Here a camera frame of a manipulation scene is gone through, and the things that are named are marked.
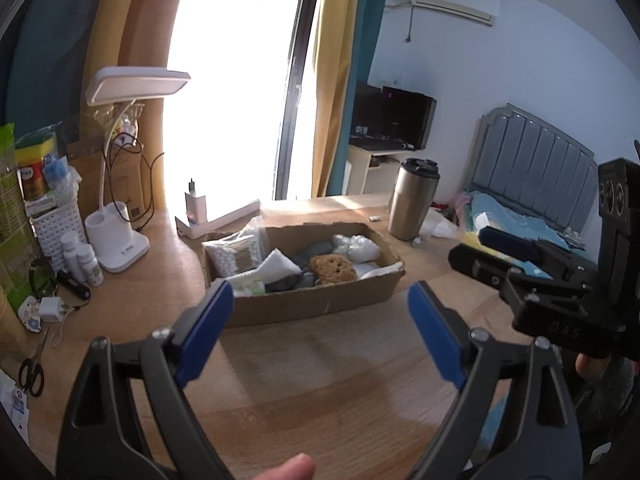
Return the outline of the right hand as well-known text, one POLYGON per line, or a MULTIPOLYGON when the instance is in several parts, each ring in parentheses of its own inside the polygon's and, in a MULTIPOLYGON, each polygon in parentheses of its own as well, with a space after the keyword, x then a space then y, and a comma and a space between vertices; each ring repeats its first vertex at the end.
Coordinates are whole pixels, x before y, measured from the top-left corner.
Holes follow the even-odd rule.
POLYGON ((579 353, 575 362, 576 373, 587 382, 596 382, 603 376, 610 362, 610 358, 593 359, 579 353))

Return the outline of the left hand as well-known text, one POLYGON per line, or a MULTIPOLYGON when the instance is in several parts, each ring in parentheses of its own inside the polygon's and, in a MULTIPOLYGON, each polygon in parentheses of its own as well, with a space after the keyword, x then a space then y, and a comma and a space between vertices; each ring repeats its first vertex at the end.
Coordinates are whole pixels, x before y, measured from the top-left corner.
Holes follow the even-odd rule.
POLYGON ((311 480, 316 463, 305 453, 291 457, 285 463, 258 474, 254 480, 311 480))

